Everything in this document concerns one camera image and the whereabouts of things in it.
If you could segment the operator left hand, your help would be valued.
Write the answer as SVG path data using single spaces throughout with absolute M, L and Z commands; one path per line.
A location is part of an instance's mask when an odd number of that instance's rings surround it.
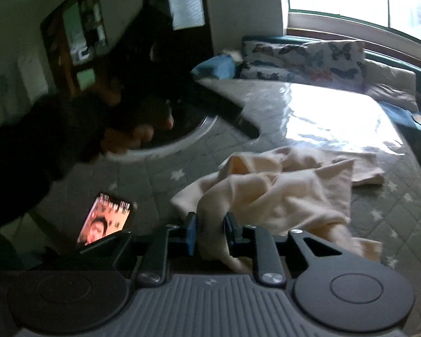
M 103 89 L 110 114 L 101 146 L 105 153 L 124 154 L 150 142 L 156 130 L 171 130 L 174 125 L 170 102 L 152 94 L 125 93 Z

